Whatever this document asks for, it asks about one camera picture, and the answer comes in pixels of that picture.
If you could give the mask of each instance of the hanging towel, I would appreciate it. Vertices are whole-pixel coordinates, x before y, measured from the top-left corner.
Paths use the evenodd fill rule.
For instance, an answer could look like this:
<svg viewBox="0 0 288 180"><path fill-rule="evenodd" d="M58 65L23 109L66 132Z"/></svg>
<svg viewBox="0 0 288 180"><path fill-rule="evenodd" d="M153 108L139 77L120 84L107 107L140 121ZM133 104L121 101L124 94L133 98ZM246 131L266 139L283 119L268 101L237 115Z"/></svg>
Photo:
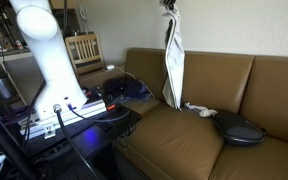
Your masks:
<svg viewBox="0 0 288 180"><path fill-rule="evenodd" d="M180 13L174 4L172 9L164 4L166 16L170 17L168 29L165 64L168 77L163 87L163 95L166 102L175 109L180 110L183 73L184 73L184 50L180 33Z"/></svg>

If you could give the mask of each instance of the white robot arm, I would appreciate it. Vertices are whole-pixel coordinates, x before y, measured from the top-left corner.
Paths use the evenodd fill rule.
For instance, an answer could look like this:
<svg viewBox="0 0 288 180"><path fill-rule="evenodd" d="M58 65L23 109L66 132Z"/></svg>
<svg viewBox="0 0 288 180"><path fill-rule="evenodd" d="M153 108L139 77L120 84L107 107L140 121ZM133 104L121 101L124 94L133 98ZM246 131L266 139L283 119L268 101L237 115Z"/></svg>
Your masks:
<svg viewBox="0 0 288 180"><path fill-rule="evenodd" d="M40 122L56 116L54 106L69 111L81 109L87 101L81 90L48 0L10 0L17 25L33 53L46 81L35 110Z"/></svg>

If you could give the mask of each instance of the wooden chair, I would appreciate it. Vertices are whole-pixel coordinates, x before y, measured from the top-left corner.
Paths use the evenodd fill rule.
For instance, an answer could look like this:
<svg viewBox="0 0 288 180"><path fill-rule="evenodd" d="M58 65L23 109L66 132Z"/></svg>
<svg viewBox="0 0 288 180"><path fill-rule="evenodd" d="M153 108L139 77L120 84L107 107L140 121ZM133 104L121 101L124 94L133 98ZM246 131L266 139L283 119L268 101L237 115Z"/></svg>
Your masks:
<svg viewBox="0 0 288 180"><path fill-rule="evenodd" d="M96 34L67 37L65 44L77 79L105 67Z"/></svg>

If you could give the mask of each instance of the wall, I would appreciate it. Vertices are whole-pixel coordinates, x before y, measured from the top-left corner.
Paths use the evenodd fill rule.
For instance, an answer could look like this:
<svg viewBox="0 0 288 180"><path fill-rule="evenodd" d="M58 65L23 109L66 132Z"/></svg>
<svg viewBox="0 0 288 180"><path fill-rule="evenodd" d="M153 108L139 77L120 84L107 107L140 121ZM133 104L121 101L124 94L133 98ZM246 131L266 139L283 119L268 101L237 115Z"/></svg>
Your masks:
<svg viewBox="0 0 288 180"><path fill-rule="evenodd" d="M76 0L100 37L107 64L130 47L164 48L168 18L158 0ZM288 1L178 0L185 50L288 56Z"/></svg>

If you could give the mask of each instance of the couch backrest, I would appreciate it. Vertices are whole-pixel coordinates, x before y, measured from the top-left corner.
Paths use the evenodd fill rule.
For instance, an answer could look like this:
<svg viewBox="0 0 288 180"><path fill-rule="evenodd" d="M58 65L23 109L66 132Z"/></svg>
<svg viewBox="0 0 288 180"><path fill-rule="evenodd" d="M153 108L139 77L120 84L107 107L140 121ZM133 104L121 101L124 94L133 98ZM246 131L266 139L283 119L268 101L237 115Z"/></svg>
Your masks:
<svg viewBox="0 0 288 180"><path fill-rule="evenodd" d="M182 102L238 112L254 56L186 52Z"/></svg>
<svg viewBox="0 0 288 180"><path fill-rule="evenodd" d="M288 58L257 56L240 114L288 141Z"/></svg>
<svg viewBox="0 0 288 180"><path fill-rule="evenodd" d="M165 50L129 49L127 51L125 71L143 81L156 98L165 101L162 93L167 76Z"/></svg>

